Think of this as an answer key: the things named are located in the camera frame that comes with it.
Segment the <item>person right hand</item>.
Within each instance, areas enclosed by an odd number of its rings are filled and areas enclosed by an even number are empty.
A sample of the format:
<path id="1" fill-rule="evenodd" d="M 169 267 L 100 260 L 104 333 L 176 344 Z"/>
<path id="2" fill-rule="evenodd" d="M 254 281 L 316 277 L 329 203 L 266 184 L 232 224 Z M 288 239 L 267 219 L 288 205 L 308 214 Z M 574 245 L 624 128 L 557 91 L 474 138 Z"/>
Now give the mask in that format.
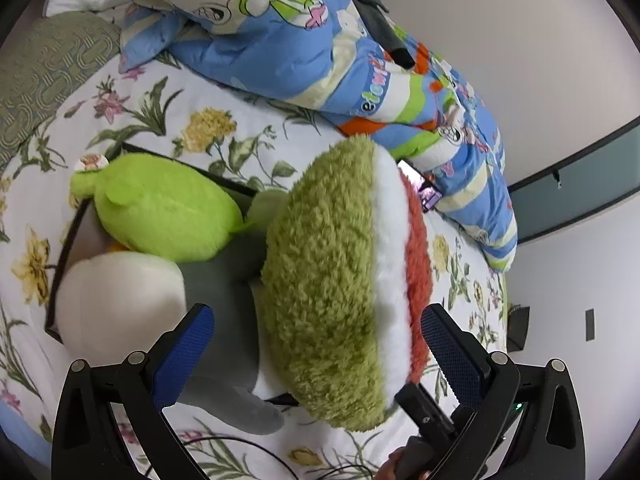
<path id="1" fill-rule="evenodd" d="M 401 446 L 388 454 L 386 462 L 378 468 L 378 472 L 374 475 L 374 480 L 396 480 L 396 472 L 398 464 L 404 458 L 406 448 Z"/>

